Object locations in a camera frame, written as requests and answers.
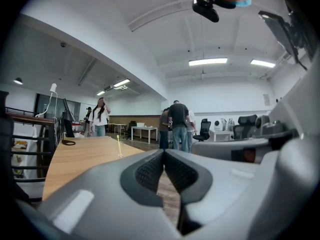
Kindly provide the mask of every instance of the long black hair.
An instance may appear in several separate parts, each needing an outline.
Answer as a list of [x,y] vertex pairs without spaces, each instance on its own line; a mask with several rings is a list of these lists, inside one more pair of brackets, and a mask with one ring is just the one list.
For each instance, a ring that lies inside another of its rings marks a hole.
[[[92,111],[92,121],[95,119],[95,111],[97,109],[98,105],[95,106],[95,108]],[[100,108],[100,111],[98,112],[98,119],[99,122],[101,122],[101,114],[105,111],[105,103],[103,103],[103,106]]]

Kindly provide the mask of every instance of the floor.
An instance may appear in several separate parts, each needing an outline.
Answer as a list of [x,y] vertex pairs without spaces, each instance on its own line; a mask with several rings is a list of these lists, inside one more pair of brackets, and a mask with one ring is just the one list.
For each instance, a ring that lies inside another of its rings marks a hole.
[[[113,139],[117,139],[117,135],[114,133],[108,132],[106,135],[112,137]],[[124,144],[143,151],[157,150],[159,148],[159,144],[157,141],[150,140],[150,145],[148,145],[148,139],[146,138],[140,139],[138,137],[135,137],[134,140],[131,141],[131,138],[126,140],[122,136],[120,141],[122,141]],[[157,195],[162,197],[164,213],[176,227],[180,211],[180,195],[172,185],[165,172],[163,172],[160,177]]]

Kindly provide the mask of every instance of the ceiling light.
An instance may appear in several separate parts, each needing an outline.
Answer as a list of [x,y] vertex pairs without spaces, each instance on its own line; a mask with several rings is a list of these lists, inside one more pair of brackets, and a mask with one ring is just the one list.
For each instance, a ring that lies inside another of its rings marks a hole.
[[189,66],[205,65],[205,64],[217,64],[227,63],[227,58],[208,58],[189,61]]
[[100,96],[101,94],[104,94],[104,93],[105,93],[105,91],[102,90],[102,91],[98,92],[96,95]]
[[126,84],[126,83],[129,83],[129,82],[130,82],[130,80],[129,80],[129,79],[126,79],[126,80],[123,80],[122,82],[116,83],[116,84],[114,85],[114,87],[119,87],[119,86],[122,86],[122,85],[124,85],[124,84]]
[[274,68],[276,64],[274,63],[270,63],[270,62],[266,62],[266,61],[262,61],[262,60],[256,60],[253,59],[251,61],[251,64],[253,65],[259,65],[259,66],[264,66],[264,67],[268,67],[268,68]]
[[17,77],[15,80],[13,80],[16,84],[22,85],[22,79],[20,77]]

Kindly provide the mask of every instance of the jeans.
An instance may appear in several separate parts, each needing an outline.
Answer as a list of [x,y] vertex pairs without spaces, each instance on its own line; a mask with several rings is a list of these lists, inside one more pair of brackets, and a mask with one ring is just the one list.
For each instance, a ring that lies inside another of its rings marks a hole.
[[179,150],[180,139],[182,142],[182,151],[188,152],[188,138],[186,127],[176,127],[172,129],[173,133],[173,149]]
[[106,128],[104,125],[95,125],[94,126],[94,137],[103,137],[106,136]]
[[159,149],[167,149],[169,148],[168,142],[168,132],[167,131],[160,131],[160,144]]
[[191,153],[191,146],[192,146],[192,139],[194,136],[194,131],[187,132],[187,139],[188,139],[188,152]]

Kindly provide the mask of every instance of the desk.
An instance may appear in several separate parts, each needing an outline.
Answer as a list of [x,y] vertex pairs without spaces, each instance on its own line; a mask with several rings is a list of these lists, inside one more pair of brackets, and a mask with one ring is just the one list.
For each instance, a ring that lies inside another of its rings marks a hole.
[[228,136],[228,141],[231,141],[231,136],[234,135],[233,131],[214,131],[213,132],[213,141],[216,142],[217,141],[217,135],[229,135]]
[[119,126],[119,135],[121,135],[121,129],[126,130],[126,124],[123,123],[109,123],[110,126],[114,126],[114,134],[116,134],[116,126]]
[[[118,142],[111,137],[65,139],[74,141],[75,145],[67,146],[60,142],[56,148],[46,175],[43,200],[87,169],[121,159],[118,157]],[[126,144],[121,145],[121,151],[123,157],[143,152]]]
[[138,127],[132,126],[131,127],[131,140],[134,140],[134,129],[140,129],[140,139],[141,139],[141,131],[148,130],[148,144],[150,145],[150,131],[155,130],[155,140],[158,140],[158,127]]

